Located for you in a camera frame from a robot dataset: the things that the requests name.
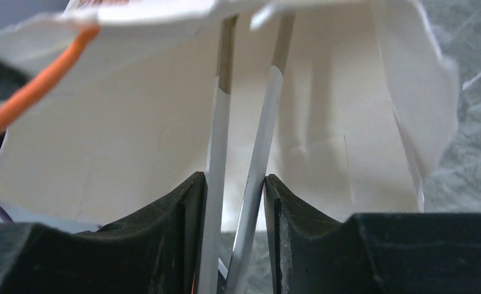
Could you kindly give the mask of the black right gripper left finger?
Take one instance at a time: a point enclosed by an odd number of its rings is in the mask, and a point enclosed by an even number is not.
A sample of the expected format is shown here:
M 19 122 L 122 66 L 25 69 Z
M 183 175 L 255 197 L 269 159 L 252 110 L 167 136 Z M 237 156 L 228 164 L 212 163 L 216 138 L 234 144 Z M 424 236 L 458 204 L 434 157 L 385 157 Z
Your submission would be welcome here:
M 95 232 L 0 223 L 0 293 L 191 293 L 206 189 L 198 171 Z

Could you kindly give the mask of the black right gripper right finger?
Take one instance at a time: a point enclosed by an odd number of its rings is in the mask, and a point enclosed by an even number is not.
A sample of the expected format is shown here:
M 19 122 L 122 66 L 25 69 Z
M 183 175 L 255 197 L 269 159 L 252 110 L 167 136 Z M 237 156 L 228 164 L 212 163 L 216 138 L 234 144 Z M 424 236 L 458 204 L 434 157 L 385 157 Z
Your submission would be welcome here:
M 481 293 L 481 213 L 355 213 L 339 222 L 264 180 L 275 293 Z

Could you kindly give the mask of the beige paper bag orange handles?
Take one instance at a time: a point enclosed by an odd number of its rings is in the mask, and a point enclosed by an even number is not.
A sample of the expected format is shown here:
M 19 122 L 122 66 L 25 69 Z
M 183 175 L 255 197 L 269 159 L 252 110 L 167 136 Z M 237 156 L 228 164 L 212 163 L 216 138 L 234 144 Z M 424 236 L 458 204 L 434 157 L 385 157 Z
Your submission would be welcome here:
M 458 128 L 458 69 L 419 1 L 72 1 L 0 29 L 0 61 L 34 77 L 88 24 L 7 132 L 4 206 L 102 225 L 204 171 L 224 231 L 268 174 L 340 221 L 420 212 Z

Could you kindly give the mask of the metal kitchen tongs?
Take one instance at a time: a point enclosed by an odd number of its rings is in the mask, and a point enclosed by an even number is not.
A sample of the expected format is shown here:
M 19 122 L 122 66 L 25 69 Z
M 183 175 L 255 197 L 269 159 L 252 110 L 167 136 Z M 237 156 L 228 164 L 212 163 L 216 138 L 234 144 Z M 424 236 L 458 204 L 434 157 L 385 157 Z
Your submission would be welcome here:
M 214 112 L 206 163 L 207 195 L 203 242 L 194 293 L 215 293 L 220 265 L 223 201 L 237 195 L 239 212 L 236 234 L 225 278 L 226 293 L 244 293 L 258 221 L 283 77 L 291 44 L 295 15 L 280 19 L 269 79 L 251 156 L 247 145 L 228 142 L 234 71 L 234 40 L 237 16 L 222 21 L 215 79 Z

